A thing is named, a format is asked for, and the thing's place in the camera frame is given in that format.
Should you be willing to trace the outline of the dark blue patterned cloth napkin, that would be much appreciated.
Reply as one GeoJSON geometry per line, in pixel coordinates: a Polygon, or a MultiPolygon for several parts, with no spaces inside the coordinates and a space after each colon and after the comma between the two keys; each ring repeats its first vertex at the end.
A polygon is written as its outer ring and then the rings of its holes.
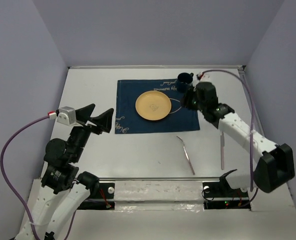
{"type": "Polygon", "coordinates": [[[183,94],[177,91],[175,82],[175,79],[118,80],[115,133],[149,134],[200,130],[198,113],[181,107],[183,94]],[[160,91],[170,98],[172,108],[167,117],[150,121],[138,115],[135,102],[147,91],[160,91]]]}

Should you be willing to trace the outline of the tan round plate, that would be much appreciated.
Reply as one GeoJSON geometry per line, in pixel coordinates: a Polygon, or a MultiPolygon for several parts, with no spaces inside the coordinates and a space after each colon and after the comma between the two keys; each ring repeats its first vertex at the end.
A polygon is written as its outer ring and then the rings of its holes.
{"type": "Polygon", "coordinates": [[[159,121],[170,114],[172,103],[170,98],[160,91],[146,91],[135,102],[137,114],[148,121],[159,121]]]}

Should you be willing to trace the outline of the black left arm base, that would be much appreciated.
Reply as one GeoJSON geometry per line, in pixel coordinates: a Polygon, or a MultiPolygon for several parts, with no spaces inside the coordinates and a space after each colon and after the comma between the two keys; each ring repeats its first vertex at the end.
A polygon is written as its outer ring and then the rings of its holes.
{"type": "Polygon", "coordinates": [[[78,210],[114,210],[114,193],[114,182],[100,182],[98,190],[94,193],[91,193],[90,196],[80,204],[78,210]]]}

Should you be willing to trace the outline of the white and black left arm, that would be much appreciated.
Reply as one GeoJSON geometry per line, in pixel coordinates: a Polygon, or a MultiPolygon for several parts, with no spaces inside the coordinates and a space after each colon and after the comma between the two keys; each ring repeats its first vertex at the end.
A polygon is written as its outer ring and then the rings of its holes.
{"type": "Polygon", "coordinates": [[[109,133],[113,108],[98,116],[91,116],[95,104],[74,109],[61,107],[45,118],[71,126],[67,140],[54,138],[45,148],[47,168],[35,205],[28,220],[16,235],[17,240],[53,240],[86,198],[98,193],[99,178],[89,172],[78,173],[75,164],[80,160],[91,134],[109,133]]]}

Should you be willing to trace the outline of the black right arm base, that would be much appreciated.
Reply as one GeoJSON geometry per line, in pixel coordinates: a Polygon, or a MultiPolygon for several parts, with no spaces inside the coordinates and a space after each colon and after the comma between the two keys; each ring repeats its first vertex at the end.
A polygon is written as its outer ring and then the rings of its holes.
{"type": "Polygon", "coordinates": [[[251,209],[247,191],[232,189],[227,183],[226,177],[235,171],[234,169],[224,173],[219,177],[219,181],[203,183],[201,196],[205,210],[251,209]]]}

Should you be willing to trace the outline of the dark blue cup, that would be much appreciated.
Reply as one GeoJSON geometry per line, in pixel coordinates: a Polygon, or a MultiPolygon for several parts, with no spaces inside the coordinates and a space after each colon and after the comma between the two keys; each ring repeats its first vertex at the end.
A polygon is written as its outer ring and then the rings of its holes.
{"type": "Polygon", "coordinates": [[[186,90],[192,85],[194,73],[182,72],[177,76],[175,86],[177,91],[185,93],[186,90]]]}

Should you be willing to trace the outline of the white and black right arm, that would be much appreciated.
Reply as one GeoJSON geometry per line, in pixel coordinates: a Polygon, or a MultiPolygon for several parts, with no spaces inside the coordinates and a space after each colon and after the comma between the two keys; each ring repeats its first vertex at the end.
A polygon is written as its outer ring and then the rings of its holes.
{"type": "Polygon", "coordinates": [[[236,189],[258,188],[270,193],[295,176],[293,151],[287,144],[278,145],[253,130],[233,108],[220,103],[215,86],[206,81],[190,86],[181,105],[193,111],[200,111],[204,119],[216,129],[230,136],[249,153],[248,173],[231,170],[220,177],[218,190],[229,196],[236,189]]]}

